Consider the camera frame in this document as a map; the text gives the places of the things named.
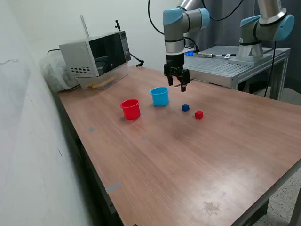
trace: metal grate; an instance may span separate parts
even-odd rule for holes
[[[72,67],[71,72],[76,74],[90,74],[89,67]]]
[[[225,59],[218,58],[201,58],[190,57],[185,58],[185,66],[189,69],[197,69],[203,72],[213,74],[224,74],[228,76],[237,75],[239,73],[247,71],[252,66],[249,65],[237,65],[228,63]]]

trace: metal table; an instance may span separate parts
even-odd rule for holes
[[[237,54],[236,46],[215,46],[202,51],[203,53],[218,54]],[[272,48],[263,48],[264,52],[269,51],[273,54]],[[271,78],[270,98],[279,100],[282,96],[285,82],[290,48],[277,48],[275,52],[275,62],[273,75]],[[190,70],[193,79],[213,83],[216,85],[238,89],[238,84],[246,81],[253,76],[269,69],[272,66],[272,58],[262,60],[256,66],[238,65],[228,62],[225,58],[204,58],[204,57],[185,57],[184,67]]]

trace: blue tape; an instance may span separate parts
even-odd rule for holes
[[[107,193],[113,192],[115,191],[117,188],[121,187],[121,183],[116,183],[113,186],[109,187],[108,189],[106,189]]]
[[[186,56],[193,57],[193,51],[186,52]]]

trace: table leg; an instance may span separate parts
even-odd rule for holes
[[[301,225],[301,189],[297,198],[295,208],[293,210],[293,216],[289,226],[300,226]]]
[[[238,90],[238,84],[237,84],[237,83],[233,84],[233,85],[231,86],[231,89]]]
[[[269,200],[267,200],[265,204],[261,206],[243,226],[252,226],[253,224],[255,224],[260,218],[267,214],[268,207]]]
[[[271,92],[269,97],[274,100],[280,100],[285,82],[288,58],[274,65],[271,77]]]

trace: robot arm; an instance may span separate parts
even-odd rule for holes
[[[237,59],[255,62],[263,57],[261,41],[284,40],[292,32],[294,16],[286,13],[281,0],[258,0],[260,15],[243,19]]]
[[[210,20],[209,12],[204,8],[197,8],[198,4],[198,0],[184,0],[177,8],[165,10],[163,13],[167,61],[164,75],[170,86],[173,84],[173,76],[176,76],[181,83],[182,92],[190,83],[189,70],[183,69],[184,34],[207,27]]]

